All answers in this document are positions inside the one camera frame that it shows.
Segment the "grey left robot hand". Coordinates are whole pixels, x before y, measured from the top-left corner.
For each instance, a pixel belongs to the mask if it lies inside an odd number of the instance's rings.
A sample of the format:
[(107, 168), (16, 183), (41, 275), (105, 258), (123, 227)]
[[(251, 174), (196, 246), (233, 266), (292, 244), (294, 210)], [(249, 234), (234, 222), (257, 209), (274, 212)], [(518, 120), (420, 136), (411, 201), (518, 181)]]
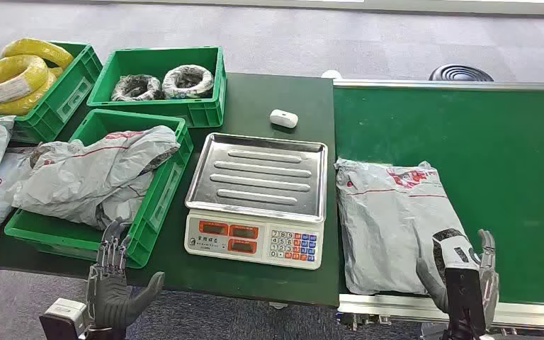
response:
[(128, 226), (129, 222), (117, 217), (104, 229), (96, 261), (89, 269), (86, 298), (97, 329), (126, 329), (163, 290), (165, 273), (159, 271), (138, 294), (131, 296), (127, 291), (125, 267), (130, 237), (122, 237), (122, 233)]

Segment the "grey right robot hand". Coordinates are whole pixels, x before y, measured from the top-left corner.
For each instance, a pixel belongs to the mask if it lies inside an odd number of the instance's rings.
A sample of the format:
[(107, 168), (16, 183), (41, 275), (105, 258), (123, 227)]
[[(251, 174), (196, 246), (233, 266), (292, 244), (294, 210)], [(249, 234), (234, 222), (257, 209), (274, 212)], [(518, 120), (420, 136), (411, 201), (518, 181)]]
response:
[(449, 318), (443, 339), (481, 339), (488, 335), (499, 301), (499, 274), (493, 235), (480, 229), (482, 253), (455, 228), (430, 237), (434, 267), (423, 258), (421, 237), (416, 275), (437, 308)]

